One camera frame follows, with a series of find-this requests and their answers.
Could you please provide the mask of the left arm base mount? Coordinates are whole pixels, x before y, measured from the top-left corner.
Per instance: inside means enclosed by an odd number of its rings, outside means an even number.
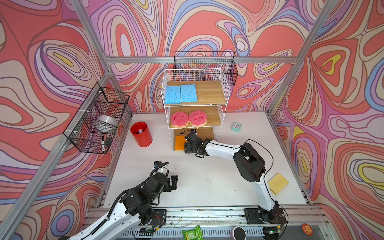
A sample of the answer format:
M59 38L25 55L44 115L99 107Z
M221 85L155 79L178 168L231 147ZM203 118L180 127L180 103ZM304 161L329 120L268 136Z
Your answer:
M166 224L166 218L166 209L154 209L147 222L131 229L132 237L134 240L151 240L155 233Z

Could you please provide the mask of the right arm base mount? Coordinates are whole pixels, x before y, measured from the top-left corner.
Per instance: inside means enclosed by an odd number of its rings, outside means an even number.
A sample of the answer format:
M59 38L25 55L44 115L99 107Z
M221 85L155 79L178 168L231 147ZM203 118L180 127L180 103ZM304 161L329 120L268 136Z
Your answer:
M282 207L276 207L271 212L262 208L246 208L242 217L249 225L268 225L268 227L263 227L263 233L266 236L279 235L288 224L288 215Z

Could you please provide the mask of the orange yellow rectangular sponge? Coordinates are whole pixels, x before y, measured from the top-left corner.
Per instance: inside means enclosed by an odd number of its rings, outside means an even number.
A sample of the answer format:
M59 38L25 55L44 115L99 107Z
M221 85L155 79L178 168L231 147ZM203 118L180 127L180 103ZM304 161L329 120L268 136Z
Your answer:
M184 136L182 136L182 135L175 136L174 150L184 152L185 151L185 143L186 143L186 139Z

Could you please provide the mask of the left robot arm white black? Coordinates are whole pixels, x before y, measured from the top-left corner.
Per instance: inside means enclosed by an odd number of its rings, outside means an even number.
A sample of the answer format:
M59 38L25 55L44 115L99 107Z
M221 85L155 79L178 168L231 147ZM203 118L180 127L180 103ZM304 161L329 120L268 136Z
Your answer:
M167 173L156 172L142 184L123 191L110 210L86 229L61 240L114 240L124 232L138 226L149 225L154 230L166 223L167 211L154 210L160 203L160 194L178 188L179 176L168 177Z

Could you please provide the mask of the yellow pink smiley sponge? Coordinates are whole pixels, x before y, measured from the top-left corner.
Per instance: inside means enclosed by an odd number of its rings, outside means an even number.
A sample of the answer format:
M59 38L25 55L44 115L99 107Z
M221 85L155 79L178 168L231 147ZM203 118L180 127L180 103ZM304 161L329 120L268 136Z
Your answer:
M204 111L196 110L189 114L189 122L192 127L204 127L208 121L207 114Z

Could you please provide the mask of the pink smiley scrub sponge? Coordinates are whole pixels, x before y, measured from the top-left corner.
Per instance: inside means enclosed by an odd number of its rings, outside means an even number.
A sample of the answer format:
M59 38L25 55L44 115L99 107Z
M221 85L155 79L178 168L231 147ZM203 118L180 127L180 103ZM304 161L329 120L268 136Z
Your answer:
M171 126L176 129L186 128L189 124L189 115L185 112L178 111L171 115Z

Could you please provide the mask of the blue rectangular sponge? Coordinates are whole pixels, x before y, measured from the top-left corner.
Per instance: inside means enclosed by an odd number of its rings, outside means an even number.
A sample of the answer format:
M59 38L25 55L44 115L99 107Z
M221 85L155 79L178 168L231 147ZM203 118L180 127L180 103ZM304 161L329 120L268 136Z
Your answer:
M196 85L181 85L181 102L194 103L197 101Z
M180 104L181 103L181 87L167 86L165 91L165 104Z

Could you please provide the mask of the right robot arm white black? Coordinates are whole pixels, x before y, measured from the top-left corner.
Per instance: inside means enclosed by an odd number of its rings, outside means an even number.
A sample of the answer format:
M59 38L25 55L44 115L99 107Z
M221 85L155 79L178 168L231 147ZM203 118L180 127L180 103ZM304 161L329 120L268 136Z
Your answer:
M185 136L185 153L195 154L197 158L220 157L233 160L241 177L253 185L259 197L257 213L259 221L273 223L280 216L283 208L271 195L265 176L266 162L256 149L248 142L242 145L228 145L211 139L202 140L194 130Z

